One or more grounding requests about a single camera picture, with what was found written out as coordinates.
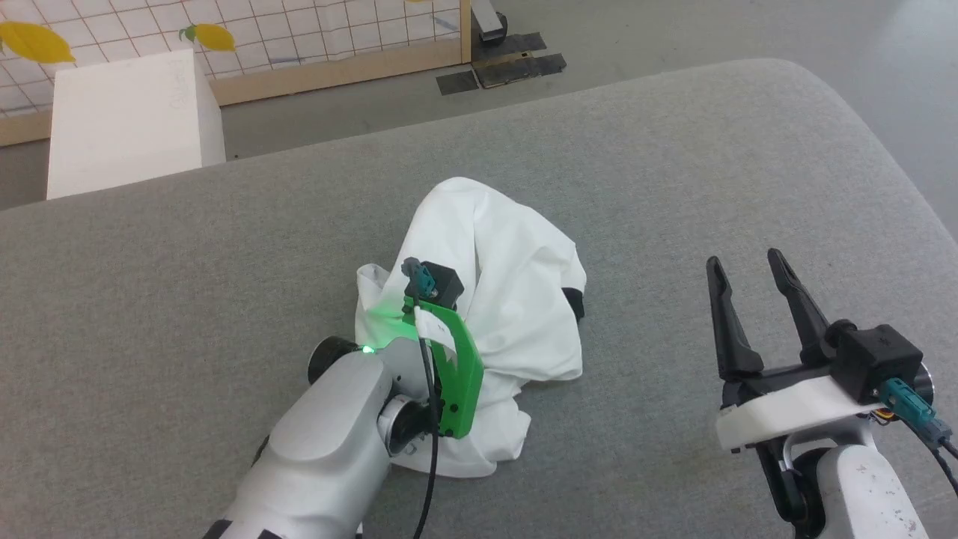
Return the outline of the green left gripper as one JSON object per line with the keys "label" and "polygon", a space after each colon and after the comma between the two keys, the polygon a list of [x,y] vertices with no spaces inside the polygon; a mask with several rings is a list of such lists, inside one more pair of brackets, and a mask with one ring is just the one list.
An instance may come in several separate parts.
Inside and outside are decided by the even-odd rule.
{"label": "green left gripper", "polygon": [[427,342],[439,404],[440,436],[456,439],[472,429],[483,381],[483,362],[465,321],[451,309],[414,307],[418,337]]}

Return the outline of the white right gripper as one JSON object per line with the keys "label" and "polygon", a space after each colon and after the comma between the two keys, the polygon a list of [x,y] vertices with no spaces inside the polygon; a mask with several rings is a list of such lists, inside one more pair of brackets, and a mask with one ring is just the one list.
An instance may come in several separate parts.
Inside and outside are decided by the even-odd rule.
{"label": "white right gripper", "polygon": [[[786,297],[793,316],[802,345],[802,365],[827,365],[834,355],[824,341],[829,327],[827,317],[781,250],[770,248],[767,259],[776,287]],[[764,369],[763,360],[747,341],[719,257],[707,260],[706,274],[719,379],[739,381],[756,377]],[[859,444],[876,449],[871,413],[879,405],[860,404],[829,375],[757,397],[743,381],[725,383],[722,398],[716,419],[716,436],[722,449],[740,449],[781,436],[792,436],[794,444],[832,438],[839,445]]]}

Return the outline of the white garment with black sleeves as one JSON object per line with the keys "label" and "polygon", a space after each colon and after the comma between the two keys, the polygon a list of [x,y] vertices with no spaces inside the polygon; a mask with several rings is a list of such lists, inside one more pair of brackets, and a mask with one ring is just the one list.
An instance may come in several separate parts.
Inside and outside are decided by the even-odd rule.
{"label": "white garment with black sleeves", "polygon": [[416,337],[401,320],[409,282],[401,264],[410,257],[455,270],[464,284],[457,311],[483,363],[472,428],[462,439],[440,439],[438,473],[486,477],[521,454],[531,423],[516,403],[523,386],[582,375],[578,323],[588,277],[575,243],[533,208],[453,177],[418,205],[391,269],[357,270],[361,345]]}

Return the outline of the black floor tape strip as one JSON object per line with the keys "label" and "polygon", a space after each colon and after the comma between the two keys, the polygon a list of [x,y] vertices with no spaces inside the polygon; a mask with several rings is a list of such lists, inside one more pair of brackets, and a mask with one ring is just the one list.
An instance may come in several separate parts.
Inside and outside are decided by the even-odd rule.
{"label": "black floor tape strip", "polygon": [[548,76],[565,71],[564,55],[556,52],[544,57],[534,57],[530,52],[506,55],[472,62],[472,70],[483,89],[500,88],[514,82],[527,81],[537,76]]}
{"label": "black floor tape strip", "polygon": [[436,83],[442,96],[478,90],[480,87],[472,69],[437,76]]}

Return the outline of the metal stand leg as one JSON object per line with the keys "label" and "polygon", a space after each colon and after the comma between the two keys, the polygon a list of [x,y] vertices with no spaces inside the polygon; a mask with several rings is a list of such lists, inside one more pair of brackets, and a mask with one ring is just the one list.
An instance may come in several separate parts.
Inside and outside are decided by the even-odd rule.
{"label": "metal stand leg", "polygon": [[492,0],[470,0],[477,35],[483,44],[503,41],[507,36],[507,18],[492,6]]}

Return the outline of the wood-framed grid panel lemon print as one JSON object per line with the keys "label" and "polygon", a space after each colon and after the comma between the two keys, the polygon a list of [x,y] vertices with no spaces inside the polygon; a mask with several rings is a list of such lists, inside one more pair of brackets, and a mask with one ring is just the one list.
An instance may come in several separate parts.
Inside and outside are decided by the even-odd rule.
{"label": "wood-framed grid panel lemon print", "polygon": [[55,76],[194,52],[220,105],[472,59],[476,0],[0,0],[0,147],[50,135]]}

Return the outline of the white rectangular box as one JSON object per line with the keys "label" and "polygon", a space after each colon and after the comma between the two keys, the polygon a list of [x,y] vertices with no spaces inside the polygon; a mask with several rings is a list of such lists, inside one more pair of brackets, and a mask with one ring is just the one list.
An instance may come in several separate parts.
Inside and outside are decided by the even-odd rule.
{"label": "white rectangular box", "polygon": [[194,52],[163,52],[55,76],[48,199],[225,161],[222,114]]}

